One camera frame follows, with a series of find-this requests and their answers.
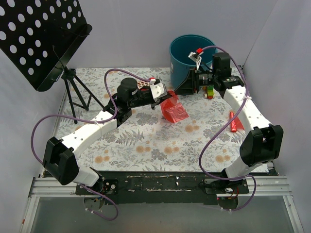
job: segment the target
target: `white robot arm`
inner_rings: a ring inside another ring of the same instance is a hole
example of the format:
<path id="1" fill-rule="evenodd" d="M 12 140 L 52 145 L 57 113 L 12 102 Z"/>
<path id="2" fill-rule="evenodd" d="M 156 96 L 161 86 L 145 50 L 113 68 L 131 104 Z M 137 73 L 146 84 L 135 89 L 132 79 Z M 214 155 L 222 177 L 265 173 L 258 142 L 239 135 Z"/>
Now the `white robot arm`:
<path id="1" fill-rule="evenodd" d="M 104 124 L 84 125 L 60 140 L 55 137 L 51 138 L 47 142 L 43 166 L 62 185 L 75 182 L 100 191 L 102 188 L 100 173 L 91 167 L 78 166 L 77 160 L 80 155 L 105 133 L 123 124 L 132 115 L 131 108 L 151 105 L 151 108 L 154 109 L 156 105 L 170 97 L 171 95 L 167 93 L 165 85 L 160 80 L 152 78 L 148 86 L 139 90 L 135 79 L 123 79 L 117 94 L 112 97 L 117 106 L 117 114 L 114 119 Z M 110 101 L 92 121 L 111 119 L 114 113 L 114 106 Z"/>

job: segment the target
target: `floral tablecloth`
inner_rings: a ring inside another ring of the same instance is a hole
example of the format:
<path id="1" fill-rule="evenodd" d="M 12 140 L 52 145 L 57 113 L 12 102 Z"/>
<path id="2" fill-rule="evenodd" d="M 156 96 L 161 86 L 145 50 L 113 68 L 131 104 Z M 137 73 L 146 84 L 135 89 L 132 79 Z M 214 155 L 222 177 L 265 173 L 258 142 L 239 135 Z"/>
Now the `floral tablecloth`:
<path id="1" fill-rule="evenodd" d="M 109 96 L 104 88 L 104 74 L 108 68 L 80 68 L 77 76 L 103 103 Z M 172 89 L 169 68 L 126 68 L 143 78 L 161 79 L 167 89 Z M 108 87 L 112 93 L 117 91 L 120 81 L 129 75 L 113 72 L 108 75 Z M 77 84 L 82 96 L 87 100 L 87 92 Z M 73 101 L 79 103 L 71 88 Z M 96 170 L 121 171 L 201 171 L 198 165 L 199 154 L 206 142 L 228 121 L 230 106 L 214 92 L 214 98 L 203 98 L 203 91 L 191 96 L 180 96 L 180 102 L 187 110 L 189 118 L 176 124 L 169 123 L 162 116 L 160 106 L 155 110 L 140 107 L 132 110 L 132 116 L 119 128 L 105 134 L 90 146 L 79 158 L 78 164 L 91 166 Z M 90 110 L 75 107 L 77 117 L 91 120 L 101 108 L 95 100 Z M 68 99 L 63 114 L 72 115 Z M 60 120 L 56 137 L 61 138 L 83 126 L 72 120 Z M 222 171 L 238 156 L 239 148 L 245 138 L 244 131 L 232 133 L 229 128 L 212 142 L 202 159 L 208 171 Z M 256 172 L 268 172 L 262 165 Z"/>

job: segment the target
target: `blue bucket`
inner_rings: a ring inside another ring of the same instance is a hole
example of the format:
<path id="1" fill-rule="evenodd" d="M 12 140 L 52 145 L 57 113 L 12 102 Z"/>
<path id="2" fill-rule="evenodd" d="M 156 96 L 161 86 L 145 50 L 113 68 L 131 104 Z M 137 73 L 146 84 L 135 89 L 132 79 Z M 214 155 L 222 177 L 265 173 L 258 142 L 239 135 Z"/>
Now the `blue bucket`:
<path id="1" fill-rule="evenodd" d="M 182 35 L 172 41 L 170 45 L 171 55 L 171 83 L 176 89 L 187 77 L 189 69 L 195 67 L 195 62 L 188 55 L 198 48 L 215 45 L 211 40 L 201 35 Z M 213 54 L 216 48 L 211 48 L 202 54 L 202 62 L 209 67 L 212 64 Z"/>

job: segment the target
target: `black music stand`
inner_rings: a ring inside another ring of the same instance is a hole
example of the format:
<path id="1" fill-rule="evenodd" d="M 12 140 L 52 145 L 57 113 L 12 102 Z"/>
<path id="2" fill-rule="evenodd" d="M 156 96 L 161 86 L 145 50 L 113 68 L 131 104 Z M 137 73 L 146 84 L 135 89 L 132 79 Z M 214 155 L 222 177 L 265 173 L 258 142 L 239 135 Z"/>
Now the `black music stand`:
<path id="1" fill-rule="evenodd" d="M 37 91 L 50 89 L 64 72 L 61 77 L 74 117 L 73 106 L 88 111 L 92 97 L 104 108 L 75 70 L 66 67 L 91 30 L 78 0 L 0 1 L 0 48 Z M 87 104 L 74 80 L 89 93 Z M 72 101 L 68 82 L 82 105 Z"/>

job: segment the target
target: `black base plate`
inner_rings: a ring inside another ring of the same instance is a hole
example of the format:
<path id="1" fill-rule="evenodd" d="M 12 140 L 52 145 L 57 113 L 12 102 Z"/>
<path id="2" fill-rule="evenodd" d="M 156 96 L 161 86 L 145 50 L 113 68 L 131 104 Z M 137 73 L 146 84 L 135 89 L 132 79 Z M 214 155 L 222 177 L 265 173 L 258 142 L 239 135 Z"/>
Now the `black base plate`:
<path id="1" fill-rule="evenodd" d="M 118 181 L 116 193 L 108 194 L 116 204 L 121 203 L 203 203 L 217 205 L 218 192 L 205 193 L 199 187 L 205 179 L 202 172 L 100 172 L 108 180 Z M 247 187 L 241 187 L 246 193 Z M 77 186 L 77 195 L 90 195 Z"/>
<path id="2" fill-rule="evenodd" d="M 210 184 L 210 183 L 212 183 L 214 181 L 217 181 L 217 179 L 207 178 L 207 179 L 204 180 L 204 183 Z M 248 189 L 246 180 L 243 180 L 242 184 L 239 185 L 238 188 L 239 188 L 239 193 L 240 194 L 247 194 L 247 193 L 249 193 L 249 189 Z M 216 189 L 216 188 L 205 188 L 205 192 L 206 192 L 206 194 L 225 194 L 225 193 L 227 193 L 223 189 Z"/>

